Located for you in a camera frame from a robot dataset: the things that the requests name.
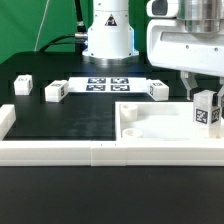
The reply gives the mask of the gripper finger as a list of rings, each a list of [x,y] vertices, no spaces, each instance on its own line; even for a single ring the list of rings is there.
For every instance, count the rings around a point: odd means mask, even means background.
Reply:
[[[219,80],[221,88],[217,93],[217,106],[223,108],[224,107],[224,77],[221,77]]]
[[[180,72],[180,78],[187,91],[188,100],[192,100],[194,95],[200,91],[200,88],[198,87],[195,76],[196,74],[192,72],[187,72],[187,71]]]

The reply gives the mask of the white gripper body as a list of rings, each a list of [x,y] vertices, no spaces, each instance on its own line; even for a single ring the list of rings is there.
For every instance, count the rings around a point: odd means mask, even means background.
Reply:
[[[224,77],[224,0],[149,0],[153,66]]]

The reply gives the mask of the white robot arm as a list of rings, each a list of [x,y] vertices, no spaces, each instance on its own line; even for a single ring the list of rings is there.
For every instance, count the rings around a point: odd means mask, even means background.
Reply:
[[[129,0],[93,0],[85,60],[107,65],[138,55],[128,7]],[[178,70],[189,96],[197,73],[219,77],[212,103],[224,107],[224,0],[149,0],[146,11],[150,63]]]

